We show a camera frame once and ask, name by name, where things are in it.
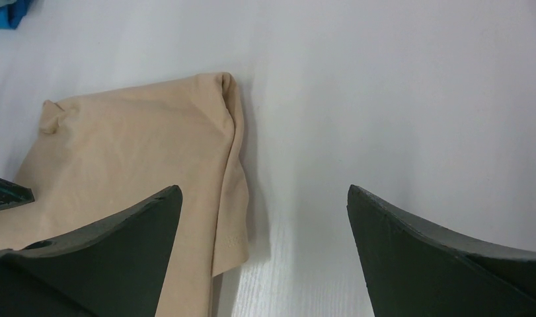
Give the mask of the beige t shirt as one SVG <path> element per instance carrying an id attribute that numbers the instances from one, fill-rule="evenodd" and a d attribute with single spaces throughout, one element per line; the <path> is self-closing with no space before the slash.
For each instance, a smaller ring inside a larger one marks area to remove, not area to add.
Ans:
<path id="1" fill-rule="evenodd" d="M 0 249 L 67 233 L 177 185 L 182 213 L 157 315 L 209 316 L 213 278 L 249 256 L 243 133 L 229 73 L 47 101 L 15 177 L 36 200 L 0 212 Z"/>

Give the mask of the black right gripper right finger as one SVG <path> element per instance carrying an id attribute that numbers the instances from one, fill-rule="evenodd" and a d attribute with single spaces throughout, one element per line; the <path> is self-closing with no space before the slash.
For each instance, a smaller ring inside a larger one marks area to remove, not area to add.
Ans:
<path id="1" fill-rule="evenodd" d="M 536 252 L 455 232 L 355 185 L 347 212 L 376 316 L 536 316 Z"/>

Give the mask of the folded bright blue t shirt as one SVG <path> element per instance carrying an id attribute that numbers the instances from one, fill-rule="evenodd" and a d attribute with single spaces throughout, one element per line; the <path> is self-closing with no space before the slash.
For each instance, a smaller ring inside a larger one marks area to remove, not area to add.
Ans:
<path id="1" fill-rule="evenodd" d="M 0 8 L 0 30 L 15 30 L 28 13 L 32 0 L 17 0 Z"/>

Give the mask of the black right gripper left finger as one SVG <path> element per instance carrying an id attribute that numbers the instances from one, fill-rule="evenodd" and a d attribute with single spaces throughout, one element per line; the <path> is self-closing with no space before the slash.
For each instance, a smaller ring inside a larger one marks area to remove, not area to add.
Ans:
<path id="1" fill-rule="evenodd" d="M 22 250 L 0 250 L 0 316 L 154 316 L 180 219 L 167 187 Z"/>

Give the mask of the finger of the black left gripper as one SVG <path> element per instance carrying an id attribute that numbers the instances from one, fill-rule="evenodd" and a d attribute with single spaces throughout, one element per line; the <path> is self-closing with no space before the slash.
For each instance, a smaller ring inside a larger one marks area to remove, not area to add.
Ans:
<path id="1" fill-rule="evenodd" d="M 34 202 L 30 188 L 0 178 L 0 211 Z"/>

